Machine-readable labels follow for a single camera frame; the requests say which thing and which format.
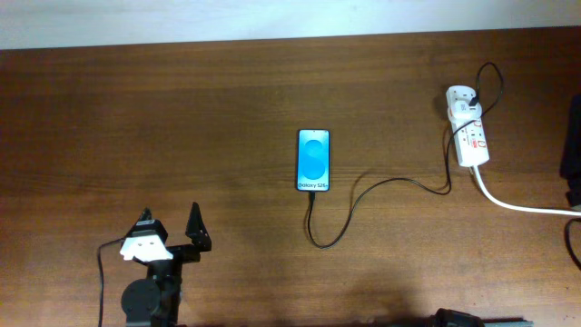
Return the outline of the blue Galaxy smartphone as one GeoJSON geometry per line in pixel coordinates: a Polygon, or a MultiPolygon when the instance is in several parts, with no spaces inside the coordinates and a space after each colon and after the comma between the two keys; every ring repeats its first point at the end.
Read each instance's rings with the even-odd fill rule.
{"type": "Polygon", "coordinates": [[[330,189],[328,130],[299,130],[297,189],[302,192],[327,192],[330,189]]]}

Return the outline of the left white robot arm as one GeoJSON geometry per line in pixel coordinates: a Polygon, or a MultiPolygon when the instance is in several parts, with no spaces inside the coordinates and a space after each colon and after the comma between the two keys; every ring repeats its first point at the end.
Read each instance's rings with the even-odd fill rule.
{"type": "Polygon", "coordinates": [[[147,268],[146,276],[123,291],[121,306],[128,327],[176,326],[182,300],[182,267],[197,263],[212,249],[199,204],[193,203],[185,228],[191,241],[167,246],[168,233],[150,209],[143,210],[126,234],[120,255],[147,268]]]}

